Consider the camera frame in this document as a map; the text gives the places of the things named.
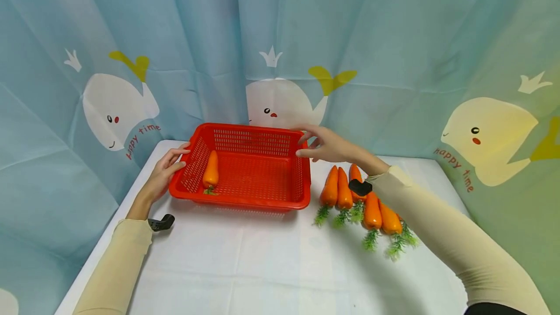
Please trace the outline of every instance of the whale tail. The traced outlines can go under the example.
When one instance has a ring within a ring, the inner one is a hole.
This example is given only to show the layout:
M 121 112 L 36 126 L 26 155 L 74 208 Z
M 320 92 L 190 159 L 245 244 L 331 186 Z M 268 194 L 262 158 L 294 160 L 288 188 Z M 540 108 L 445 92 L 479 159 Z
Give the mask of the whale tail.
M 548 128 L 548 134 L 539 143 L 531 154 L 531 161 L 543 159 L 560 159 L 560 144 L 556 144 L 556 137 L 560 130 L 560 117 L 552 117 Z
M 309 74 L 315 77 L 321 84 L 324 96 L 329 96 L 337 88 L 350 82 L 357 73 L 357 71 L 343 71 L 333 78 L 324 67 L 315 66 L 309 69 Z
M 126 67 L 130 68 L 131 71 L 141 80 L 141 82 L 146 83 L 146 71 L 150 65 L 150 59 L 146 56 L 139 56 L 136 58 L 136 64 L 134 65 L 130 58 L 126 57 L 121 51 L 111 51 L 108 57 L 113 58 L 113 60 L 121 61 Z

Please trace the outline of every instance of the arm sleeve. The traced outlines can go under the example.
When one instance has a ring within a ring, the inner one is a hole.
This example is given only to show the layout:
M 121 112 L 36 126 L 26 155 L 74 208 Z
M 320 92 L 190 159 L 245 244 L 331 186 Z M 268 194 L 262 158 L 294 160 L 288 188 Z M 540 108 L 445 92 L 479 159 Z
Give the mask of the arm sleeve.
M 527 315 L 550 315 L 527 272 L 467 216 L 416 186 L 398 167 L 367 181 L 461 279 L 469 306 L 496 303 Z
M 147 220 L 121 220 L 73 314 L 125 315 L 151 243 Z

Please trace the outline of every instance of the finger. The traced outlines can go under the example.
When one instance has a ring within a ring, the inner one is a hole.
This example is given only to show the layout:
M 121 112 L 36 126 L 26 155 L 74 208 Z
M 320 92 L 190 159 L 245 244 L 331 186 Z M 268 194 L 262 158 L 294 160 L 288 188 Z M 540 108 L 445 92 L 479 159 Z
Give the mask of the finger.
M 321 129 L 320 126 L 313 125 L 313 124 L 298 124 L 291 128 L 292 131 L 307 131 L 307 132 L 314 132 L 317 133 Z
M 168 164 L 176 163 L 176 161 L 178 160 L 178 158 L 179 158 L 181 155 L 186 155 L 187 153 L 191 153 L 191 150 L 184 150 L 184 152 L 181 153 L 180 155 L 175 155 L 175 156 L 173 156 L 172 160 L 169 161 Z
M 315 158 L 318 156 L 320 149 L 301 149 L 296 151 L 296 156 L 302 158 Z
M 182 162 L 182 161 L 174 163 L 169 168 L 163 170 L 163 175 L 172 176 L 176 171 L 178 171 L 181 168 L 184 168 L 185 165 L 187 165 L 187 164 L 185 162 Z
M 310 138 L 313 138 L 313 137 L 314 137 L 314 134 L 312 132 L 306 132 L 305 134 L 303 134 L 301 136 L 301 138 L 299 138 L 299 141 L 298 141 L 297 144 L 302 145 L 302 143 L 308 141 Z
M 320 138 L 314 139 L 312 144 L 309 145 L 308 149 L 310 149 L 310 150 L 316 149 L 317 146 L 319 146 L 320 144 L 321 144 L 321 139 Z
M 165 169 L 165 168 L 169 167 L 169 164 L 171 164 L 171 163 L 173 163 L 174 161 L 177 160 L 177 159 L 175 159 L 175 160 L 172 161 L 174 156 L 178 156 L 178 155 L 183 154 L 187 151 L 188 150 L 170 149 L 169 151 L 167 151 L 165 156 L 163 156 L 159 161 L 157 161 L 156 167 L 158 167 L 160 169 Z

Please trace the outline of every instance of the basket mesh side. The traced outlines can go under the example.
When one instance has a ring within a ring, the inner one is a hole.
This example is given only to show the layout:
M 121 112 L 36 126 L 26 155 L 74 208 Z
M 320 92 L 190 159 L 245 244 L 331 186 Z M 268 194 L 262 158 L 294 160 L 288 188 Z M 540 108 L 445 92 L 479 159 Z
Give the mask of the basket mesh side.
M 303 159 L 294 158 L 292 167 L 292 200 L 301 201 L 303 199 Z
M 286 134 L 214 129 L 214 141 L 218 151 L 276 157 L 287 157 L 290 152 L 290 135 Z
M 202 181 L 202 175 L 204 175 L 204 171 L 206 170 L 206 163 L 208 162 L 209 157 L 210 149 L 206 145 L 206 142 L 204 142 L 204 139 L 200 138 L 194 149 L 192 149 L 191 158 L 193 158 L 193 160 L 185 167 L 183 176 L 180 180 L 184 191 L 195 193 L 196 190 L 198 190 L 198 186 Z

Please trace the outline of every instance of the white table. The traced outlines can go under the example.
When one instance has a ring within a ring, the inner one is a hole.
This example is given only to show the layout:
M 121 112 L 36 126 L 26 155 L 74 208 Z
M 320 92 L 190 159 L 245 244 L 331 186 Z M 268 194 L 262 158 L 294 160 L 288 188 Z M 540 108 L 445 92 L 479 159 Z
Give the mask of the white table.
M 126 216 L 156 161 L 181 143 L 158 143 L 55 315 L 71 314 L 115 225 Z M 435 161 L 384 160 L 467 214 Z M 312 163 L 312 203 L 285 215 L 162 198 L 151 217 L 171 213 L 175 224 L 154 235 L 129 314 L 462 314 L 467 295 L 461 282 L 425 246 L 408 249 L 393 263 L 383 256 L 386 236 L 379 251 L 368 253 L 361 248 L 366 231 L 360 226 L 312 226 L 331 166 Z

